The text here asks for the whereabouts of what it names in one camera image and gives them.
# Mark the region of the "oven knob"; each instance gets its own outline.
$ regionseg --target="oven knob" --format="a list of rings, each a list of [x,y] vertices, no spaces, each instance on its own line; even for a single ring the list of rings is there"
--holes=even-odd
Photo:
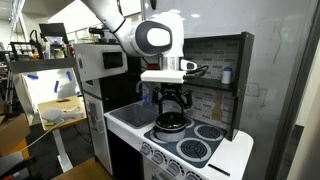
[[[161,164],[163,162],[163,157],[161,154],[156,153],[153,157],[152,160],[157,163],[157,164]]]
[[[140,152],[147,156],[148,154],[150,154],[150,149],[147,145],[142,145]]]
[[[180,169],[179,169],[179,166],[175,163],[170,163],[167,167],[167,171],[173,175],[174,177],[176,177],[179,172],[180,172]]]
[[[190,175],[188,175],[188,176],[186,177],[185,180],[198,180],[198,178],[197,178],[195,175],[190,174]]]

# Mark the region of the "stove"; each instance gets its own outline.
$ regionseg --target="stove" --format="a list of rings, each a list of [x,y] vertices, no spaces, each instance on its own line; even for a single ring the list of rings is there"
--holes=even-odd
[[[203,168],[226,135],[218,127],[188,118],[185,137],[178,142],[164,142],[157,139],[154,130],[144,137],[183,159],[196,168]]]

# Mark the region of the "black shelf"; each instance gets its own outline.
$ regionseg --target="black shelf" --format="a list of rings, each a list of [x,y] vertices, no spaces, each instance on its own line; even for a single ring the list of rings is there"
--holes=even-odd
[[[186,85],[216,89],[221,91],[233,92],[233,84],[222,84],[220,80],[217,79],[207,79],[207,78],[198,78],[198,79],[188,79],[184,81]]]

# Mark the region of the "pot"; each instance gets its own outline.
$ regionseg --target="pot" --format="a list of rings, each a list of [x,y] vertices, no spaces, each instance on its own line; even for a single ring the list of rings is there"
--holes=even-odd
[[[181,113],[166,112],[156,119],[153,130],[158,139],[165,142],[177,142],[184,138],[186,119]]]

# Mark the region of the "bottle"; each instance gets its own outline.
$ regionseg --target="bottle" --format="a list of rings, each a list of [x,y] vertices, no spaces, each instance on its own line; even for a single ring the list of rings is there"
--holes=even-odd
[[[227,66],[223,68],[222,77],[221,77],[222,84],[231,84],[231,73],[232,73],[231,67]]]

